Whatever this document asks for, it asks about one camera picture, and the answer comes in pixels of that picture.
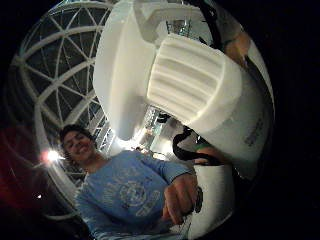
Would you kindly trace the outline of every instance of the white casing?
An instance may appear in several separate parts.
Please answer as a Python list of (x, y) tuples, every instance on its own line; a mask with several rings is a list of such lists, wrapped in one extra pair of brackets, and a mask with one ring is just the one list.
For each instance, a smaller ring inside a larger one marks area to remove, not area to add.
[[(161, 21), (184, 19), (204, 20), (198, 8), (187, 5), (123, 0), (114, 6), (102, 32), (93, 75), (101, 107), (123, 140), (140, 129), (148, 104), (159, 107), (252, 179), (270, 122), (262, 95), (254, 80), (221, 51), (175, 34), (156, 44)], [(201, 212), (192, 214), (190, 239), (231, 215), (231, 169), (225, 170), (225, 166), (196, 167), (206, 197)]]

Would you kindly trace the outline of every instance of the graphic print on sweatshirt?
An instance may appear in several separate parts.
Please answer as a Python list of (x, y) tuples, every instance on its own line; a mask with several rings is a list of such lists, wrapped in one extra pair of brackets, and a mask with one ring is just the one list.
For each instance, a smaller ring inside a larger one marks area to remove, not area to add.
[(152, 178), (135, 166), (114, 169), (103, 190), (102, 202), (109, 206), (120, 204), (124, 211), (136, 217), (148, 216), (161, 197), (158, 189), (150, 188), (152, 182)]

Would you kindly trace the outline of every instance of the man's hair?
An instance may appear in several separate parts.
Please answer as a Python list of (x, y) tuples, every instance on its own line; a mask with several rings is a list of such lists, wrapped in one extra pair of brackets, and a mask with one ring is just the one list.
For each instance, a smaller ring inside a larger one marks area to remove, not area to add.
[(77, 163), (75, 163), (69, 153), (66, 151), (65, 147), (64, 147), (64, 144), (63, 144), (63, 140), (65, 138), (65, 136), (71, 132), (71, 131), (76, 131), (76, 132), (79, 132), (81, 134), (83, 134), (84, 136), (86, 136), (87, 138), (89, 138), (91, 141), (94, 142), (94, 145), (95, 147), (97, 147), (97, 144), (93, 138), (93, 136), (90, 134), (90, 132), (85, 129), (84, 127), (80, 126), (80, 125), (77, 125), (77, 124), (69, 124), (69, 125), (66, 125), (60, 132), (59, 132), (59, 137), (60, 137), (60, 144), (61, 144), (61, 148), (63, 149), (63, 152), (64, 152), (64, 156), (65, 158), (69, 161), (69, 163), (73, 166), (79, 166)]

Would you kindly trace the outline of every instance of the man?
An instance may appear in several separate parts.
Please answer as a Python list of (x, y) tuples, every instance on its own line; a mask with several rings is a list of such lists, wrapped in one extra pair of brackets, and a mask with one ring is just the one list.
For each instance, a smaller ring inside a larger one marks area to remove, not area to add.
[(196, 202), (196, 176), (186, 166), (138, 151), (105, 159), (90, 133), (78, 125), (66, 126), (60, 141), (66, 158), (87, 173), (76, 206), (93, 237), (181, 238), (168, 231), (183, 223)]

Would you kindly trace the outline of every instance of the ribbed white cover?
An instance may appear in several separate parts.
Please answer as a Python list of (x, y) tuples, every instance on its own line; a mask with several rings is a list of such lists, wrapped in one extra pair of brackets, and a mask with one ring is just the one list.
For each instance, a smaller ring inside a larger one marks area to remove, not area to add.
[(182, 123), (190, 122), (214, 96), (223, 71), (220, 51), (170, 34), (155, 58), (147, 98)]

